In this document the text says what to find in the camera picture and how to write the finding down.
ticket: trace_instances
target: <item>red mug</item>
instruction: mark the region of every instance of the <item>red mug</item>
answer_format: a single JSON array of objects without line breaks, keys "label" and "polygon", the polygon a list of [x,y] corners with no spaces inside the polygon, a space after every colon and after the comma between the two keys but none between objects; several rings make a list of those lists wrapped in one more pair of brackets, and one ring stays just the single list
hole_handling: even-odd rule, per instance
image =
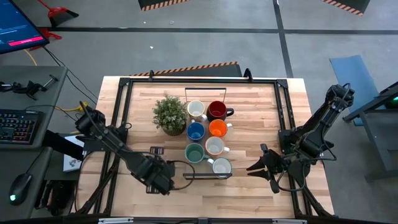
[{"label": "red mug", "polygon": [[213,101],[210,103],[209,107],[207,107],[207,119],[209,122],[212,122],[216,119],[222,119],[223,121],[226,117],[234,114],[234,109],[227,108],[225,103],[221,101]]}]

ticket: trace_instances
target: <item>computer monitor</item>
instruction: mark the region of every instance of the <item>computer monitor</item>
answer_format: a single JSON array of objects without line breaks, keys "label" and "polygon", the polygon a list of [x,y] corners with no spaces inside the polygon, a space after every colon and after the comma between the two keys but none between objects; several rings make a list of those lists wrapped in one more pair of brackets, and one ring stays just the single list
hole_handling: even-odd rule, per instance
[{"label": "computer monitor", "polygon": [[11,0],[0,0],[0,54],[48,43]]}]

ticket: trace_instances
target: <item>blue mug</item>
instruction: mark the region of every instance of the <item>blue mug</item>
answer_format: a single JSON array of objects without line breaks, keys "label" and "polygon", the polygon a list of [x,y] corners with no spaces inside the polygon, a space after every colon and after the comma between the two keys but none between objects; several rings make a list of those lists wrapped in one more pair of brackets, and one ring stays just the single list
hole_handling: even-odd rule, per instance
[{"label": "blue mug", "polygon": [[205,127],[199,122],[192,120],[192,123],[187,128],[187,136],[194,142],[198,142],[205,136]]}]

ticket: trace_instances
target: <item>butcher block tabletop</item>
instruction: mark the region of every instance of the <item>butcher block tabletop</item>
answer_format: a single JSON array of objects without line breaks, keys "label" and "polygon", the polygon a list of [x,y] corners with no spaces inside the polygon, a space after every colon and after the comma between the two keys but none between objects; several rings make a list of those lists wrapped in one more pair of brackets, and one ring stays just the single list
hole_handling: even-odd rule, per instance
[{"label": "butcher block tabletop", "polygon": [[[111,122],[120,77],[104,77],[99,94],[97,110],[105,114],[106,124]],[[287,79],[292,102],[295,124],[303,125],[310,117],[304,80]],[[165,95],[185,99],[186,87],[226,88],[225,104],[234,109],[234,115],[227,117],[233,127],[223,138],[230,153],[219,157],[230,160],[233,176],[222,180],[194,180],[186,189],[171,191],[170,195],[146,194],[146,187],[130,175],[124,161],[121,161],[114,192],[112,216],[129,217],[209,217],[209,218],[294,218],[290,193],[281,191],[274,194],[269,182],[259,177],[247,175],[246,168],[258,161],[262,155],[260,144],[266,143],[269,149],[280,153],[277,132],[280,129],[274,86],[270,84],[222,84],[222,83],[135,83],[132,89],[127,122],[131,123],[127,145],[133,151],[149,151],[151,146],[165,148],[165,160],[187,161],[184,149],[187,135],[166,135],[152,123],[152,108],[156,100]],[[280,91],[284,114],[285,99]],[[121,122],[126,90],[123,92],[118,125]],[[215,100],[222,101],[223,91],[187,91],[187,100],[200,100],[208,105]],[[98,185],[104,152],[92,153],[83,164],[78,186],[77,205],[80,208]],[[176,187],[188,183],[182,177],[184,172],[192,172],[186,164],[176,163]],[[201,170],[211,170],[206,161],[195,165]],[[311,168],[307,184],[325,210],[333,213],[324,167],[321,162]],[[289,188],[287,175],[280,185]],[[104,191],[102,209],[106,204],[108,187]],[[302,194],[298,193],[300,208],[304,211]]]}]

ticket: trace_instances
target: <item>hazard stripe tape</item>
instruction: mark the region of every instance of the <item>hazard stripe tape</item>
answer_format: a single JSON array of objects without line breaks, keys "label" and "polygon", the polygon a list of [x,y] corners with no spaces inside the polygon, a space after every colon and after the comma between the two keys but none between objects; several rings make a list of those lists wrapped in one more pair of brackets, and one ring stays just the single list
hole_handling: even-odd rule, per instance
[{"label": "hazard stripe tape", "polygon": [[[174,72],[192,71],[192,70],[196,70],[196,69],[220,67],[220,66],[226,66],[226,65],[237,65],[237,64],[238,64],[238,62],[224,62],[224,63],[216,63],[216,64],[211,64],[211,65],[198,65],[198,66],[192,66],[192,67],[187,67],[187,68],[176,68],[176,69],[170,69],[170,70],[156,71],[156,72],[154,72],[154,74],[155,75],[164,75],[164,74],[174,73]],[[130,76],[149,76],[149,72],[133,74]]]},{"label": "hazard stripe tape", "polygon": [[346,6],[346,5],[342,4],[342,3],[338,3],[337,1],[334,1],[334,0],[322,0],[322,1],[326,2],[328,4],[331,4],[332,6],[339,7],[340,9],[344,9],[344,10],[350,12],[350,13],[353,13],[353,14],[356,14],[356,15],[359,15],[359,16],[363,16],[363,13],[361,11],[359,11],[357,9],[354,9],[353,7]]},{"label": "hazard stripe tape", "polygon": [[182,3],[182,2],[186,2],[189,0],[169,0],[169,1],[165,1],[165,2],[161,2],[161,3],[156,3],[150,6],[145,6],[143,8],[141,8],[142,11],[149,11],[149,10],[153,10],[153,9],[157,9],[160,7],[165,7],[165,6],[171,6],[173,4],[178,4],[178,3]]}]

